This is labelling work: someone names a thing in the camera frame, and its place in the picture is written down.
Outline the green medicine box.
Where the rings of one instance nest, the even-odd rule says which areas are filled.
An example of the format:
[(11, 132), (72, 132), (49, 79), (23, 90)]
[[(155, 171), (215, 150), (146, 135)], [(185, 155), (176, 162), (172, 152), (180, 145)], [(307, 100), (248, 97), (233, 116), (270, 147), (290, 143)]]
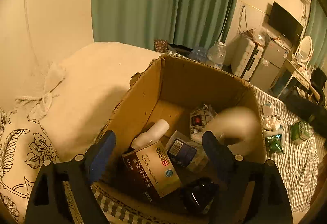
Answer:
[(291, 125), (291, 140), (294, 144), (301, 144), (310, 138), (309, 124), (299, 119)]

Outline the white plastic bottle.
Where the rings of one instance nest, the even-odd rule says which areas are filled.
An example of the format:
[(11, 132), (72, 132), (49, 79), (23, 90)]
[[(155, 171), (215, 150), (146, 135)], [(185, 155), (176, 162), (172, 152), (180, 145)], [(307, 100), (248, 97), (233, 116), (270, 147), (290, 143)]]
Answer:
[(168, 131), (170, 125), (164, 119), (159, 119), (154, 123), (146, 132), (143, 132), (136, 137), (132, 143), (131, 148), (136, 150), (149, 145), (152, 142), (160, 140), (163, 135)]

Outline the black glossy object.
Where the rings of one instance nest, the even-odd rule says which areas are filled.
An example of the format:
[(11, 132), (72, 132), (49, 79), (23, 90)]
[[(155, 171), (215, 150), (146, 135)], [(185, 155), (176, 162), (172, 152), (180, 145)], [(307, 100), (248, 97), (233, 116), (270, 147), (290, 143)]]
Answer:
[(202, 177), (181, 189), (181, 200), (189, 213), (206, 215), (218, 193), (219, 185), (208, 177)]

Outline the checkered bed sheet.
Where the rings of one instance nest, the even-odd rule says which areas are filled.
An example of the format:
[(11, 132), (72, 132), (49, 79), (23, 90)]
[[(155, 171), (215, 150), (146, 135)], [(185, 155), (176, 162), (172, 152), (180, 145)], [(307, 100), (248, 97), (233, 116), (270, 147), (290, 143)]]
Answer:
[(322, 161), (323, 154), (319, 153), (317, 146), (322, 146), (324, 139), (309, 128), (310, 138), (301, 144), (291, 141), (291, 125), (299, 120), (299, 117), (288, 111), (286, 105), (255, 87), (255, 96), (259, 113), (262, 114), (262, 106), (270, 103), (274, 106), (274, 114), (280, 118), (284, 128), (285, 137), (282, 146), (283, 154), (266, 153), (267, 159), (276, 163), (283, 179), (291, 209), (293, 212), (305, 212), (310, 208), (311, 199), (315, 193), (318, 177), (318, 165)]

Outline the floral patterned pillow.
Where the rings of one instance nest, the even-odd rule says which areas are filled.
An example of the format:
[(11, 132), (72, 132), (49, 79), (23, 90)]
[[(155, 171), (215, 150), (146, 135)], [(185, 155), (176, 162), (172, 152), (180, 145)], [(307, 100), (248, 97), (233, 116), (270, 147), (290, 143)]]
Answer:
[(1, 109), (1, 200), (24, 223), (34, 182), (44, 161), (59, 162), (45, 130), (23, 111)]

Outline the green foil wrapper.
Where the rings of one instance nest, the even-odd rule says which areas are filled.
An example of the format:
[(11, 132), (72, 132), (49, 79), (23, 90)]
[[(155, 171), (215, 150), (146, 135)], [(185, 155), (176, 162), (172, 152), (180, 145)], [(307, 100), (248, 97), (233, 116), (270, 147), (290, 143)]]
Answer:
[(267, 147), (267, 151), (270, 154), (277, 153), (277, 154), (283, 154), (283, 148), (282, 148), (282, 135), (276, 134), (273, 136), (268, 136), (265, 138), (265, 143)]

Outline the crumpled white tissue pile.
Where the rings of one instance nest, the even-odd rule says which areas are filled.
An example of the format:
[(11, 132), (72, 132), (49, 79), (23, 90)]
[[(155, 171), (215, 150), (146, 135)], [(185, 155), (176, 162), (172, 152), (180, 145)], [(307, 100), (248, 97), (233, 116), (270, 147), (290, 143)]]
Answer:
[(284, 133), (284, 128), (280, 118), (274, 113), (275, 107), (271, 103), (265, 103), (262, 106), (262, 128), (263, 136), (271, 137), (276, 135), (282, 135)]

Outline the dark blue barcode box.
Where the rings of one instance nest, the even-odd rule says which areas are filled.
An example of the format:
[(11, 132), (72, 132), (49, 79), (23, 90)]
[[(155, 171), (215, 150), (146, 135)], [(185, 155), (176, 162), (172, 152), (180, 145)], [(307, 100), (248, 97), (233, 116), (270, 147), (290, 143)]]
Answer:
[(177, 130), (168, 140), (165, 151), (171, 161), (184, 168), (191, 164), (198, 152), (192, 141)]

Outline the maroon beige medicine box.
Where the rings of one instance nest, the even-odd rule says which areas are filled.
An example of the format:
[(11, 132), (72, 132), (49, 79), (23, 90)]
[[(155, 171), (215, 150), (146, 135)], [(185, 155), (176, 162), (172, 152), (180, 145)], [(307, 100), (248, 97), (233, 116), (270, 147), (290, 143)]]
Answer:
[(163, 144), (153, 142), (124, 154), (133, 190), (148, 202), (156, 201), (181, 187), (181, 181)]

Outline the white printed packet in box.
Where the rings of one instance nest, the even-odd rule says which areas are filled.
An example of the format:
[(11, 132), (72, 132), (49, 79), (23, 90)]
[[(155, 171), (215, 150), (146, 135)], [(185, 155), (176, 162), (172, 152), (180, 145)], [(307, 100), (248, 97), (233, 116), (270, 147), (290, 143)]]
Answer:
[(211, 105), (203, 104), (191, 111), (189, 118), (190, 138), (198, 144), (202, 143), (202, 135), (207, 124), (214, 119), (216, 111)]

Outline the brown cardboard box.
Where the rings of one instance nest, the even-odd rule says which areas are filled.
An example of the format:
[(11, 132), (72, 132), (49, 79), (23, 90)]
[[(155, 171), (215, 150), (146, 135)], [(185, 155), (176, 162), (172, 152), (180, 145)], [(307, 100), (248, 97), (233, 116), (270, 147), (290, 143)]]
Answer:
[(132, 80), (104, 127), (115, 133), (116, 146), (101, 181), (93, 186), (100, 207), (113, 223), (209, 223), (208, 216), (187, 212), (178, 192), (150, 202), (134, 185), (122, 155), (159, 119), (170, 125), (163, 144), (177, 131), (188, 136), (190, 113), (201, 104), (216, 112), (241, 106), (257, 115), (254, 88), (222, 70), (169, 55), (154, 60)]

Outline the white dressing table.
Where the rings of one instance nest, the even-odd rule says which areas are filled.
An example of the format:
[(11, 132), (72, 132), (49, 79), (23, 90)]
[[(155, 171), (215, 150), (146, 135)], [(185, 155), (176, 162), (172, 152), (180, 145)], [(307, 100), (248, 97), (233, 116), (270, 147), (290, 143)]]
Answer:
[(274, 79), (269, 93), (275, 98), (281, 99), (285, 97), (286, 93), (293, 87), (303, 87), (309, 90), (311, 81), (310, 76), (300, 71), (301, 64), (294, 60), (285, 59), (280, 71)]

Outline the wooden chair with clothes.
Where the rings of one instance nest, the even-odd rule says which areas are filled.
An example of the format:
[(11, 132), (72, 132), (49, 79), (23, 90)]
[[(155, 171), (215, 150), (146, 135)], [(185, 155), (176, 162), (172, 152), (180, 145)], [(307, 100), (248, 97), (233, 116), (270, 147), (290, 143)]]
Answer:
[(322, 108), (326, 105), (326, 96), (324, 94), (324, 87), (326, 83), (326, 74), (320, 68), (316, 68), (311, 75), (311, 88), (315, 90), (309, 91), (309, 101), (314, 102)]

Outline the grey mini fridge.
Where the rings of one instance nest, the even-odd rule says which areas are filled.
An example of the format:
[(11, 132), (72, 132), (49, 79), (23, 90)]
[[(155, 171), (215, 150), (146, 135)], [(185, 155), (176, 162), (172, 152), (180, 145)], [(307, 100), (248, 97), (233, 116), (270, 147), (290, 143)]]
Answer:
[(287, 54), (283, 46), (269, 38), (250, 83), (262, 91), (268, 91), (284, 64)]

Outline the white suitcase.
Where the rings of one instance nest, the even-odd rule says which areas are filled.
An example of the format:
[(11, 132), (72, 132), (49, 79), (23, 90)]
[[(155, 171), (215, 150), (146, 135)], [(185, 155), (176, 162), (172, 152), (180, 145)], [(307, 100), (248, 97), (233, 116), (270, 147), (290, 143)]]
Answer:
[(236, 51), (231, 62), (232, 73), (245, 81), (249, 81), (263, 52), (263, 47), (249, 39), (249, 37), (242, 35), (237, 42)]

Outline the large clear water bottle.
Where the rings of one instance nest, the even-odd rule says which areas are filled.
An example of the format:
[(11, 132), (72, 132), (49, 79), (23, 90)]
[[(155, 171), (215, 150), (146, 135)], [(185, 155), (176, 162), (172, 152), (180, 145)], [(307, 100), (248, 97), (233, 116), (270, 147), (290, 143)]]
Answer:
[(217, 41), (207, 51), (207, 64), (222, 70), (226, 57), (226, 44)]

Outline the white oval vanity mirror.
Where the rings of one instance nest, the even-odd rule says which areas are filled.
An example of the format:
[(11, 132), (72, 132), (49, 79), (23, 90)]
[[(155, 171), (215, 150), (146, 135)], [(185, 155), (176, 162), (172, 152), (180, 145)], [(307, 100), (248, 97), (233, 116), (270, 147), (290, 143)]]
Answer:
[(298, 61), (304, 64), (307, 64), (313, 55), (313, 41), (311, 36), (307, 35), (301, 40), (297, 57)]

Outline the crushed clear water bottle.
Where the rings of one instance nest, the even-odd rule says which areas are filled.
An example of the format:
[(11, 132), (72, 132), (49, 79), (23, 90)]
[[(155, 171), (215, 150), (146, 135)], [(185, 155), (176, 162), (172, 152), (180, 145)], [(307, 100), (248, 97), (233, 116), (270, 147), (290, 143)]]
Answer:
[(206, 49), (203, 47), (195, 47), (192, 49), (188, 58), (191, 60), (194, 60), (194, 61), (206, 63), (206, 61), (207, 61)]

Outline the green curtain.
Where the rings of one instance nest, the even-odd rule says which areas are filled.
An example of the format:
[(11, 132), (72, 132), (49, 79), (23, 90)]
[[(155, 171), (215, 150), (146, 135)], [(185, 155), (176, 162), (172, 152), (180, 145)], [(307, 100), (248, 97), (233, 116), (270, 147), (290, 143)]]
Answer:
[(311, 0), (310, 14), (305, 35), (309, 35), (313, 42), (313, 56), (310, 64), (322, 67), (326, 57), (326, 14), (318, 0)]
[(225, 41), (237, 0), (91, 0), (96, 42), (153, 49), (154, 41), (188, 48)]

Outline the brown patterned bag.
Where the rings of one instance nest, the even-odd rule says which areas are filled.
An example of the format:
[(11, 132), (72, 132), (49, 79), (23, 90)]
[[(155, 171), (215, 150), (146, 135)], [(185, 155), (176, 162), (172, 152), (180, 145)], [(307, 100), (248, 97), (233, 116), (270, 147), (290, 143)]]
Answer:
[(155, 39), (153, 41), (153, 49), (155, 52), (165, 53), (168, 49), (168, 42), (162, 39)]

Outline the black wall television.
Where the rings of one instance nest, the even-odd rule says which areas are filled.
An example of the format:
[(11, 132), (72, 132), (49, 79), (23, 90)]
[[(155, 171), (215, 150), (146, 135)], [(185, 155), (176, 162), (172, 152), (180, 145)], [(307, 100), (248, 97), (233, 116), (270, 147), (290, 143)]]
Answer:
[(304, 27), (276, 2), (273, 3), (267, 23), (293, 45), (299, 44)]

